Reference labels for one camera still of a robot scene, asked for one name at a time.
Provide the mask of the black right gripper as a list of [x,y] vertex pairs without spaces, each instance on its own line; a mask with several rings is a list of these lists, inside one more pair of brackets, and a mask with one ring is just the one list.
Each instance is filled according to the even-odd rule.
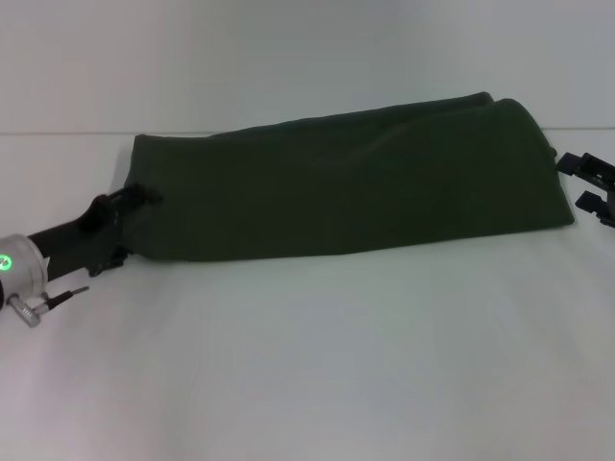
[[614,228],[614,166],[588,153],[577,156],[566,153],[557,162],[559,173],[576,176],[586,182],[598,182],[598,188],[606,193],[606,199],[589,191],[584,191],[576,200],[575,206],[590,214],[595,214],[600,222]]

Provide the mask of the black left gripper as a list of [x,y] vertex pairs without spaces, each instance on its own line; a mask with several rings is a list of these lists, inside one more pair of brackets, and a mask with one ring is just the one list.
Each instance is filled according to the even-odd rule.
[[61,278],[86,269],[91,277],[122,267],[131,255],[121,243],[127,208],[157,205],[162,196],[141,184],[96,197],[79,218],[29,236],[47,263],[47,276]]

